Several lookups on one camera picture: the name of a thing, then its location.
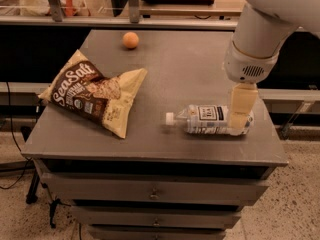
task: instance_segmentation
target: bottle cap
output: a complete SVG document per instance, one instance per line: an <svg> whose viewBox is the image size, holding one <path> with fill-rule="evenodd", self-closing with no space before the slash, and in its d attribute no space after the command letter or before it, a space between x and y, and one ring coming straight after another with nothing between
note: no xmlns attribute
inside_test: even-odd
<svg viewBox="0 0 320 240"><path fill-rule="evenodd" d="M166 113L166 125L175 125L174 114L172 112Z"/></svg>

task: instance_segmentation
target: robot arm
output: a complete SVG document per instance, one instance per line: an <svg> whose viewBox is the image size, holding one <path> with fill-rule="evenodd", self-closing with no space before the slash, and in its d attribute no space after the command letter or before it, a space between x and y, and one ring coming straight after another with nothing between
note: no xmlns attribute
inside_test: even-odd
<svg viewBox="0 0 320 240"><path fill-rule="evenodd" d="M229 127L242 129L258 90L285 40L298 28L320 31L320 0L246 0L226 53L224 67L236 85L231 93Z"/></svg>

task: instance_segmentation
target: bag of chips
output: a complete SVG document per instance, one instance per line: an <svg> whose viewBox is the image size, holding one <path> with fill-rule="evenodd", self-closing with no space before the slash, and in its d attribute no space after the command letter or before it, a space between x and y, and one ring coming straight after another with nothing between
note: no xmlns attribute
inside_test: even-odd
<svg viewBox="0 0 320 240"><path fill-rule="evenodd" d="M39 98L125 138L129 111L146 74L147 71L141 68L113 78L104 77L77 50Z"/></svg>

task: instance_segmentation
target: gray drawer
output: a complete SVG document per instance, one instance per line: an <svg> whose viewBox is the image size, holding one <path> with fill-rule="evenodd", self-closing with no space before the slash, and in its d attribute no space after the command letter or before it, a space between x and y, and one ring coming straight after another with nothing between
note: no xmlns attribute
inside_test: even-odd
<svg viewBox="0 0 320 240"><path fill-rule="evenodd" d="M134 207L73 206L71 212L83 224L146 227L227 229L240 219L237 212Z"/></svg>
<svg viewBox="0 0 320 240"><path fill-rule="evenodd" d="M253 205L263 181L157 175L51 173L37 160L43 183L63 199Z"/></svg>
<svg viewBox="0 0 320 240"><path fill-rule="evenodd" d="M90 226L88 231L101 240L222 240L225 237L225 232L214 230Z"/></svg>

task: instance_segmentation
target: gray tabletop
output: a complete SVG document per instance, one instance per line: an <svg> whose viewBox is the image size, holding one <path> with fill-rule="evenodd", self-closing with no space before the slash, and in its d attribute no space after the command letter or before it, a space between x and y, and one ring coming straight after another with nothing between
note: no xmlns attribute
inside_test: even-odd
<svg viewBox="0 0 320 240"><path fill-rule="evenodd" d="M33 158L135 160L234 165L287 164L262 100L246 136L189 135L162 126L166 112L189 104L228 103L234 83L221 65L230 32L136 31L135 50L121 39L125 31L93 30L81 51L105 75L144 67L144 80L129 114L126 139L99 125L48 105L22 154Z"/></svg>

